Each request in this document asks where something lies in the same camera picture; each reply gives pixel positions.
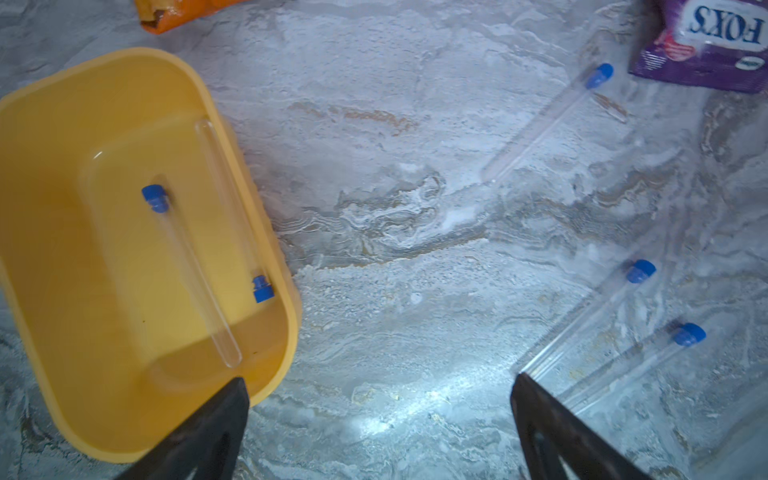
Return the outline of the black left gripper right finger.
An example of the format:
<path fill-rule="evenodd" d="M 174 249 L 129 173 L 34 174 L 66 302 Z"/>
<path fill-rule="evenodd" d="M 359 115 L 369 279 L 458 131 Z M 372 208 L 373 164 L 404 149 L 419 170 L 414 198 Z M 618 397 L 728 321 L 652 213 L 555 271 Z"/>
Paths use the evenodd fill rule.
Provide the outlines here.
<path fill-rule="evenodd" d="M 525 373 L 512 387 L 510 405 L 530 477 L 647 479 L 641 471 Z"/>

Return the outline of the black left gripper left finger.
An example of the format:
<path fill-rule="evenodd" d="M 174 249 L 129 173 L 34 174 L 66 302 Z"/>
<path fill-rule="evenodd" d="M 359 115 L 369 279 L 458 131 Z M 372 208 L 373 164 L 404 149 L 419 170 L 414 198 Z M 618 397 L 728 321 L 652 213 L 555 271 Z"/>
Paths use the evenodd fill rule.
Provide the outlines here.
<path fill-rule="evenodd" d="M 245 381 L 234 378 L 118 475 L 120 479 L 231 479 L 248 419 Z"/>

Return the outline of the test tube blue cap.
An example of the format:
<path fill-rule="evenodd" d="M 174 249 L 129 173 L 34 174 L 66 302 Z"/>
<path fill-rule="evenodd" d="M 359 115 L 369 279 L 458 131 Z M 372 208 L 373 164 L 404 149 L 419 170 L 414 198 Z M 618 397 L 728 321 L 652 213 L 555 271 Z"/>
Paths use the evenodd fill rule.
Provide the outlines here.
<path fill-rule="evenodd" d="M 574 312 L 554 329 L 554 335 L 515 373 L 543 379 L 610 311 L 614 311 L 657 272 L 648 259 L 630 259 L 620 264 L 599 284 Z"/>
<path fill-rule="evenodd" d="M 196 307 L 223 363 L 234 369 L 243 356 L 229 323 L 209 284 L 193 247 L 188 229 L 183 224 L 166 189 L 150 184 L 141 189 L 144 201 L 156 215 L 174 255 L 185 287 Z"/>
<path fill-rule="evenodd" d="M 575 415 L 585 413 L 706 338 L 702 326 L 673 320 L 559 394 L 557 399 Z"/>
<path fill-rule="evenodd" d="M 595 90 L 610 81 L 613 75 L 614 67 L 610 63 L 602 63 L 580 73 L 534 115 L 482 169 L 481 181 L 488 184 L 503 179 L 563 118 Z"/>
<path fill-rule="evenodd" d="M 275 297 L 273 286 L 260 262 L 256 239 L 251 230 L 247 212 L 240 198 L 221 142 L 212 122 L 206 118 L 198 120 L 195 130 L 205 151 L 206 161 L 211 171 L 216 190 L 226 207 L 230 222 L 241 245 L 245 263 L 251 277 L 253 296 L 257 303 L 263 303 Z"/>

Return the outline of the yellow plastic tray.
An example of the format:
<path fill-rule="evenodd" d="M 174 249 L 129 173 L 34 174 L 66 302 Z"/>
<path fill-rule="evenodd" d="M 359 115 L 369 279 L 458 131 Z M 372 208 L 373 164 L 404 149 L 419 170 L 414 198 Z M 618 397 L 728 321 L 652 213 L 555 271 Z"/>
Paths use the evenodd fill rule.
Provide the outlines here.
<path fill-rule="evenodd" d="M 197 137 L 212 122 L 275 297 L 257 303 Z M 227 367 L 141 189 L 162 185 L 243 360 Z M 142 457 L 224 384 L 252 404 L 287 374 L 301 300 L 237 138 L 201 77 L 117 51 L 1 101 L 1 284 L 46 406 L 76 449 Z"/>

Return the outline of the purple candy bag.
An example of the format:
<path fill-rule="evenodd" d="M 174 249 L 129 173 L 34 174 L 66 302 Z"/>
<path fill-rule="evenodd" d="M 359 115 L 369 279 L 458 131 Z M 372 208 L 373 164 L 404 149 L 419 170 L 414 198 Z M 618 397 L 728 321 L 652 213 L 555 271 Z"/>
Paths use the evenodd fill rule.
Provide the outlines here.
<path fill-rule="evenodd" d="M 629 73 L 683 86 L 757 94 L 767 89 L 765 1 L 656 1 L 660 31 Z"/>

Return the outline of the orange snack bag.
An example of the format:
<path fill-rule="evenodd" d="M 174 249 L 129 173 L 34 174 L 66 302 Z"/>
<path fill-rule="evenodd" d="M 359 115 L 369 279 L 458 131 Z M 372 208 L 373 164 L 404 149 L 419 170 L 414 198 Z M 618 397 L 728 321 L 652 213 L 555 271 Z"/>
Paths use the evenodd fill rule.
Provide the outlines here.
<path fill-rule="evenodd" d="M 159 35 L 243 2 L 244 0 L 134 0 L 134 5 L 142 28 Z"/>

